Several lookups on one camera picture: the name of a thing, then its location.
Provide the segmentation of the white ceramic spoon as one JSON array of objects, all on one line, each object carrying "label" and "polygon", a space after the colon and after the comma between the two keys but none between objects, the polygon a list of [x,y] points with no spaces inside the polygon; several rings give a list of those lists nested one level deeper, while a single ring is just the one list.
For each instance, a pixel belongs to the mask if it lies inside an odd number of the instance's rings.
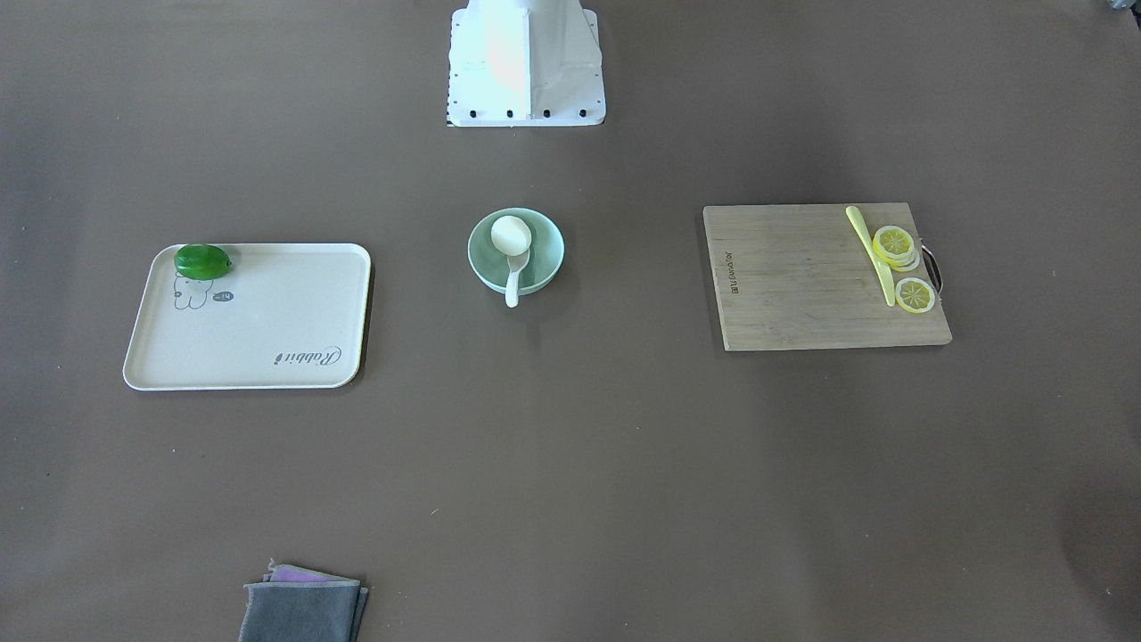
[{"label": "white ceramic spoon", "polygon": [[531,251],[523,251],[516,255],[505,255],[508,263],[508,279],[505,279],[505,306],[513,309],[519,303],[519,276],[529,265]]}]

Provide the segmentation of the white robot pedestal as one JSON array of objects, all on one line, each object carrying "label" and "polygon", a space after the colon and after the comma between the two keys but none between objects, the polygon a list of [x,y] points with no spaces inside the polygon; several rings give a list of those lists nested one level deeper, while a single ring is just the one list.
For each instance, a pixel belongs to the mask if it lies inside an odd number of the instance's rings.
[{"label": "white robot pedestal", "polygon": [[446,123],[600,125],[599,21],[578,1],[469,1],[451,15]]}]

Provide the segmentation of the grey folded cloth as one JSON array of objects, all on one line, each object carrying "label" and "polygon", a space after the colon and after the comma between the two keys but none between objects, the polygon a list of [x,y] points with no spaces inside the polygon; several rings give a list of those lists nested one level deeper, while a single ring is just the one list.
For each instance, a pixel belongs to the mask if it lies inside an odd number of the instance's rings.
[{"label": "grey folded cloth", "polygon": [[361,580],[274,562],[244,588],[240,641],[356,641],[369,600]]}]

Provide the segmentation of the white steamed bun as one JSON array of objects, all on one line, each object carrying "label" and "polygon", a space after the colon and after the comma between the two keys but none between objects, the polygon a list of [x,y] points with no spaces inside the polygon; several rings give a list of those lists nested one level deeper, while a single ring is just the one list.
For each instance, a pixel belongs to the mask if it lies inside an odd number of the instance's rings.
[{"label": "white steamed bun", "polygon": [[492,241],[494,247],[497,247],[497,252],[503,253],[503,255],[521,255],[529,252],[529,225],[521,217],[497,217],[489,228],[489,241]]}]

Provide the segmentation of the yellow plastic knife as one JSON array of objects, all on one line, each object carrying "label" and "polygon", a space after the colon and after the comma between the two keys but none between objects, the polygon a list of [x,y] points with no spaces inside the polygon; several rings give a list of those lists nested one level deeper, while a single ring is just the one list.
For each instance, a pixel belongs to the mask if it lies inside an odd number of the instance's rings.
[{"label": "yellow plastic knife", "polygon": [[847,206],[845,216],[848,217],[849,224],[851,224],[853,231],[856,231],[856,235],[858,235],[861,244],[864,245],[867,257],[871,261],[871,265],[877,275],[877,279],[880,281],[880,286],[882,289],[885,303],[889,306],[889,308],[893,308],[893,306],[897,303],[893,276],[891,269],[888,267],[885,261],[881,259],[881,257],[874,249],[873,236],[872,233],[868,230],[868,226],[866,224],[866,220],[864,219],[864,216],[861,214],[860,208]]}]

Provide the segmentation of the cream rabbit tray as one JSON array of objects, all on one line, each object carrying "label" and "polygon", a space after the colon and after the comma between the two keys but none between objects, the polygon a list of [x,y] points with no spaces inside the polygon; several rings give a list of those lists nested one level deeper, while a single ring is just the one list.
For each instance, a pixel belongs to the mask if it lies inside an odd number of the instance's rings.
[{"label": "cream rabbit tray", "polygon": [[226,243],[216,281],[154,257],[122,368],[138,391],[337,389],[365,346],[372,259],[355,243]]}]

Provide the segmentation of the bamboo cutting board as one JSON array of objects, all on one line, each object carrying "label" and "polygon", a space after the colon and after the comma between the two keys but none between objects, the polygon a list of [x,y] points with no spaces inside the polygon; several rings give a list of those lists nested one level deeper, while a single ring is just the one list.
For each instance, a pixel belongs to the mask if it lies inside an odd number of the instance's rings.
[{"label": "bamboo cutting board", "polygon": [[729,352],[952,341],[941,304],[887,304],[842,203],[709,206],[702,224]]}]

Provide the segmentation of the green toy pepper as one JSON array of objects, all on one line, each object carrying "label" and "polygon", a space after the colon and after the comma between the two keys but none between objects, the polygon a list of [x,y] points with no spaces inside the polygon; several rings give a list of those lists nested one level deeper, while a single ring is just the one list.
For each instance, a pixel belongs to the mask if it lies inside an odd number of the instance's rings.
[{"label": "green toy pepper", "polygon": [[233,262],[219,245],[189,243],[176,251],[173,267],[186,279],[216,281],[232,271]]}]

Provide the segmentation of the mint green bowl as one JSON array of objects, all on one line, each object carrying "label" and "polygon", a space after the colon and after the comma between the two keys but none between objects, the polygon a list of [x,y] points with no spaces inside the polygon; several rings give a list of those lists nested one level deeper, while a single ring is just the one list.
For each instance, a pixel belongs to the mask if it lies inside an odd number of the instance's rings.
[{"label": "mint green bowl", "polygon": [[505,208],[492,212],[477,224],[468,237],[467,257],[474,274],[482,284],[497,295],[505,293],[508,281],[508,260],[492,243],[492,226],[503,216],[516,216],[524,220],[531,230],[529,265],[519,276],[519,296],[531,295],[545,289],[555,274],[563,267],[565,257],[565,239],[563,231],[552,219],[542,212],[529,208]]}]

